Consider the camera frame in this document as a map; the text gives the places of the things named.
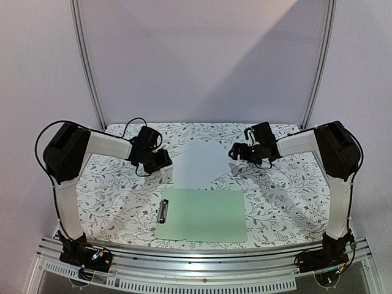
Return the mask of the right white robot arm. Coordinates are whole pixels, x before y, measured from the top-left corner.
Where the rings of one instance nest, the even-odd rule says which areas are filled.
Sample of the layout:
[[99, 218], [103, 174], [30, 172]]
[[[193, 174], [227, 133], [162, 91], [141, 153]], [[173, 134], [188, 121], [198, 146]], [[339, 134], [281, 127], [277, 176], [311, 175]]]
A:
[[261, 166], [264, 159], [277, 159], [318, 152], [330, 187], [330, 212], [325, 235], [339, 240], [350, 231], [353, 182], [363, 163], [363, 149], [340, 121], [333, 121], [277, 139], [268, 122], [248, 127], [245, 139], [251, 144], [234, 143], [229, 158]]

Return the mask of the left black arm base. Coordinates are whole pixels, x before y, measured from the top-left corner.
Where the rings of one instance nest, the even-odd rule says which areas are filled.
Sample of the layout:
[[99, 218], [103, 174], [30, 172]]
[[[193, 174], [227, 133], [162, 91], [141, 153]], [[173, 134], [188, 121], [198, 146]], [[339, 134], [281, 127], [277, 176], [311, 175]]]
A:
[[62, 252], [59, 257], [61, 262], [87, 270], [109, 272], [113, 260], [110, 250], [89, 244], [85, 234], [76, 240], [71, 240], [58, 230], [58, 237], [62, 243]]

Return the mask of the green clipboard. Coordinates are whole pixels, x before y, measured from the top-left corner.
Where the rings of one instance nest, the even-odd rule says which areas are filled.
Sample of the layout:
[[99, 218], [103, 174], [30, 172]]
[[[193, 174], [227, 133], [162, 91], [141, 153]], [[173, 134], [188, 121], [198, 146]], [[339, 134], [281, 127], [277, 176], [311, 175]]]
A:
[[244, 194], [240, 190], [165, 189], [154, 236], [187, 242], [246, 242]]

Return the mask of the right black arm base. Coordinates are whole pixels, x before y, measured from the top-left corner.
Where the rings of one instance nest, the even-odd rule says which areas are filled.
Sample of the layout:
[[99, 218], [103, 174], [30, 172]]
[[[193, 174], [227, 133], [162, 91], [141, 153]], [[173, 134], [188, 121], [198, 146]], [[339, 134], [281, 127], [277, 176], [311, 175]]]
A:
[[356, 253], [356, 242], [352, 230], [349, 229], [343, 237], [334, 239], [324, 233], [322, 248], [309, 251], [305, 250], [295, 256], [294, 265], [301, 273], [327, 269], [342, 265], [337, 272], [343, 273], [353, 263]]

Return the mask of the white paper sheet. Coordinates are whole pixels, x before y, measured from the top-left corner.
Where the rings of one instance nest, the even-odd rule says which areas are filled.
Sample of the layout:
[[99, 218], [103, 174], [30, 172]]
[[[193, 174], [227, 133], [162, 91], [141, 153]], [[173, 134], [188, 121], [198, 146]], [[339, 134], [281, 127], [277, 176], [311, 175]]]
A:
[[228, 173], [228, 151], [216, 141], [198, 140], [173, 158], [172, 180], [176, 188], [198, 189]]

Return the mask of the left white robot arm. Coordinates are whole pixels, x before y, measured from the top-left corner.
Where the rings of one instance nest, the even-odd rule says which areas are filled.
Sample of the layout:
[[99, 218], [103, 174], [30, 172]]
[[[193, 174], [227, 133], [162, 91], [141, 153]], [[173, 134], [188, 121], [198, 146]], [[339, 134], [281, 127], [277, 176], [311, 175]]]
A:
[[73, 121], [59, 120], [57, 124], [59, 129], [36, 160], [51, 181], [61, 233], [70, 241], [84, 235], [76, 187], [88, 155], [125, 160], [135, 168], [143, 167], [145, 177], [172, 165], [168, 151], [161, 148], [162, 134], [147, 125], [137, 136], [126, 139]]

